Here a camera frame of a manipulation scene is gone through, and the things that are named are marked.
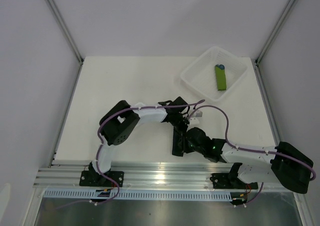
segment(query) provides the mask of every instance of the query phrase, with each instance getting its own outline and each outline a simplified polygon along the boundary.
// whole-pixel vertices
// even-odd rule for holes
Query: metal frame
[[[70,35],[70,32],[58,10],[54,0],[45,0],[50,8],[54,18],[57,21],[65,39],[73,50],[73,53],[80,63],[79,72],[77,74],[74,87],[68,102],[64,120],[58,133],[55,147],[52,152],[52,158],[49,168],[41,168],[34,182],[34,195],[32,197],[29,211],[26,215],[24,225],[34,225],[39,210],[40,202],[46,188],[68,188],[78,189],[81,171],[88,161],[57,161],[54,159],[57,146],[59,144],[61,134],[67,119],[71,101],[77,86],[77,82],[81,72],[83,58]],[[259,69],[259,64],[272,46],[284,23],[289,17],[291,11],[298,0],[289,0],[276,25],[274,26],[268,40],[263,46],[256,63],[253,62],[257,83],[262,95],[265,110],[271,126],[271,131],[277,144],[281,140],[279,128],[276,124],[275,117],[268,99],[266,88]],[[186,190],[186,191],[208,191],[213,190],[212,182],[209,176],[214,172],[228,172],[231,165],[218,163],[113,163],[113,170],[121,170],[125,172],[124,190]],[[267,192],[287,192],[288,190],[274,185],[266,185],[263,189]],[[300,217],[303,225],[315,225],[306,201],[305,195],[294,194],[299,209]]]
[[[62,15],[61,15],[61,13],[60,13],[55,1],[54,0],[45,0],[45,2],[48,5],[56,23],[58,24],[59,28],[61,29],[61,32],[62,32],[65,40],[70,45],[74,56],[76,57],[79,64],[81,65],[83,63],[84,59],[81,57],[81,54],[78,50],[78,47],[77,47],[74,39],[71,37],[69,29],[68,29]]]
[[[83,66],[83,63],[80,64],[80,67],[79,67],[78,72],[76,74],[76,77],[75,77],[75,80],[74,80],[74,83],[73,83],[73,87],[72,87],[72,90],[71,90],[71,95],[70,95],[70,98],[68,100],[68,103],[67,103],[64,115],[63,115],[63,120],[62,120],[62,123],[60,125],[57,137],[55,139],[54,147],[52,148],[52,151],[51,151],[51,156],[50,156],[50,161],[49,161],[48,167],[51,167],[51,165],[53,163],[53,160],[55,159],[55,156],[56,156],[56,153],[57,153],[57,149],[58,149],[58,146],[59,146],[59,143],[60,143],[60,139],[61,139],[62,133],[64,131],[64,128],[65,128],[65,124],[66,124],[67,116],[68,116],[68,113],[69,113],[69,110],[70,110],[71,102],[72,102],[72,99],[74,98],[75,91],[76,91],[76,88],[77,88],[77,85],[78,85],[78,81],[79,81],[79,77],[80,77],[80,74],[81,74],[82,66]]]
[[[272,46],[273,42],[277,38],[278,34],[280,33],[281,29],[283,28],[285,22],[287,21],[290,13],[294,9],[295,5],[297,4],[298,0],[289,0],[282,11],[278,21],[276,22],[275,26],[273,27],[273,30],[271,31],[271,34],[269,35],[267,41],[265,42],[258,58],[256,59],[256,65],[259,66],[261,63],[261,60],[264,58],[264,56],[267,54],[268,50]]]

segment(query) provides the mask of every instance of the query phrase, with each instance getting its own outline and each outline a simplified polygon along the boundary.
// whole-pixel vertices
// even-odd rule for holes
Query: clear plastic container
[[[226,90],[218,91],[215,66],[224,65]],[[191,63],[180,77],[187,87],[214,102],[221,101],[244,78],[248,66],[220,47],[212,47]]]

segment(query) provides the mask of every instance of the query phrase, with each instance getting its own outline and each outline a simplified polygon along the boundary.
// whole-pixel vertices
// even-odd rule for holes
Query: black bracket
[[[89,165],[89,170],[84,170],[81,173],[79,185],[82,187],[102,187],[102,188],[113,188],[115,185],[97,173],[92,167],[92,163]],[[108,171],[104,175],[113,179],[117,182],[121,188],[124,183],[125,173],[123,171]]]
[[[219,190],[245,190],[247,183],[242,182],[238,178],[229,179],[229,173],[213,173],[210,181],[213,183],[214,189]],[[258,184],[256,182],[249,183],[251,189],[257,190]]]
[[[125,100],[118,102],[103,118],[100,120],[101,125],[107,118],[113,114],[130,108],[131,106]],[[119,114],[123,122],[118,120],[118,117],[110,119],[101,129],[102,136],[105,137],[108,145],[122,144],[130,136],[140,117],[133,110],[129,110]]]
[[[304,162],[311,168],[314,162],[288,142],[280,142],[276,147],[278,153],[291,156]],[[310,182],[311,171],[305,166],[280,155],[271,161],[271,169],[280,183],[293,192],[306,194]]]
[[[243,205],[248,202],[248,199],[241,197],[239,192],[230,192],[230,196],[232,198],[230,202],[232,205]]]
[[[174,156],[183,157],[184,153],[188,154],[192,152],[194,152],[194,150],[189,147],[189,143],[184,135],[184,132],[181,132],[174,127],[171,154]]]

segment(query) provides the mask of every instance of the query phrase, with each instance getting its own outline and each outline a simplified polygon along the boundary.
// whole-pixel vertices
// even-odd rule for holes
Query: white wall
[[[308,200],[320,224],[320,0],[300,0],[262,61],[282,138],[314,162]]]
[[[84,56],[256,58],[288,0],[55,0]]]
[[[18,226],[49,156],[79,66],[44,0],[0,0],[0,225]]]

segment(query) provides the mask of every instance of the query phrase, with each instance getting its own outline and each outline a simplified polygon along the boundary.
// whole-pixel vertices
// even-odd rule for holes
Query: white enclosure
[[[63,145],[55,155],[57,162],[92,159],[97,138],[92,135],[94,130],[87,130],[93,125],[90,116],[96,121],[121,99],[130,100],[132,104],[139,101],[153,104],[158,97],[159,101],[172,100],[175,95],[183,97],[180,95],[183,93],[187,95],[188,102],[197,100],[185,88],[176,85],[174,76],[212,46],[244,57],[242,60],[249,67],[246,80],[235,90],[238,94],[231,95],[220,105],[226,108],[236,127],[245,125],[238,131],[231,128],[231,139],[251,145],[267,146],[274,142],[272,133],[275,136],[277,130],[265,94],[262,90],[262,94],[259,92],[253,70],[255,65],[250,60],[263,56],[258,66],[281,139],[310,157],[315,170],[320,172],[317,157],[320,153],[317,145],[320,127],[320,85],[317,78],[320,74],[319,0],[299,0],[290,15],[284,9],[298,0],[54,1],[59,10],[50,7],[54,4],[52,0],[0,0],[0,189],[5,184],[11,185],[10,199],[2,221],[0,219],[1,225],[24,223],[38,169],[49,166],[55,146]],[[281,27],[277,22],[285,23]],[[260,54],[272,38],[270,34],[275,32],[274,29],[281,31],[276,31],[278,36],[276,33],[273,35],[276,39],[268,52]],[[78,74],[81,58],[85,59],[82,70],[86,72]],[[127,73],[129,60],[133,61],[128,69],[130,75],[117,80],[118,70]],[[148,67],[154,60],[157,63]],[[108,105],[105,109],[100,107],[97,114],[92,115],[92,111],[86,110],[92,106],[90,102],[75,109],[76,103],[83,102],[83,97],[90,96],[90,89],[97,86],[94,78],[88,80],[84,77],[96,76],[97,80],[103,80],[103,76],[88,67],[104,68],[102,71],[105,73],[105,67],[109,67],[115,84],[127,79],[140,80],[144,85],[135,84],[130,89],[132,92],[120,86],[119,92],[123,95],[107,91],[105,103]],[[157,81],[157,77],[144,78],[145,72],[149,76],[154,73],[162,77],[165,87],[159,90],[162,82]],[[75,103],[71,103],[69,114],[74,119],[77,112],[88,114],[86,119],[89,122],[82,128],[85,132],[82,136],[86,135],[86,138],[82,141],[73,137],[76,131],[71,128],[76,120],[70,123],[67,119],[64,124],[69,99],[79,75],[78,86],[83,89],[80,93],[80,90],[75,90]],[[88,82],[91,85],[85,92]],[[148,91],[147,84],[153,86],[151,89],[157,91],[157,95]],[[139,87],[149,95],[147,99],[139,98]],[[223,121],[218,114],[211,114],[211,117],[220,123]],[[60,138],[61,126],[64,130]],[[165,125],[161,127],[161,132],[169,132]],[[214,134],[223,136],[223,128],[222,124],[216,126]],[[132,136],[139,143],[137,135]],[[165,140],[168,150],[168,137],[158,135],[157,139]],[[73,154],[72,151],[77,151],[77,148],[70,147],[70,142],[87,142],[90,146],[86,147],[83,143],[80,145],[83,149],[81,153]],[[127,151],[127,154],[116,155],[116,159],[119,162],[128,161],[134,153],[133,150]],[[148,162],[165,161],[167,156],[159,151],[157,157],[148,158]],[[137,157],[144,161],[143,154]],[[189,156],[187,160],[201,162],[204,159]],[[315,224],[320,222],[317,214],[319,182],[319,179],[311,182],[307,194]]]
[[[319,0],[299,0],[261,63],[282,139],[309,155],[320,172]],[[320,180],[306,195],[319,224]]]

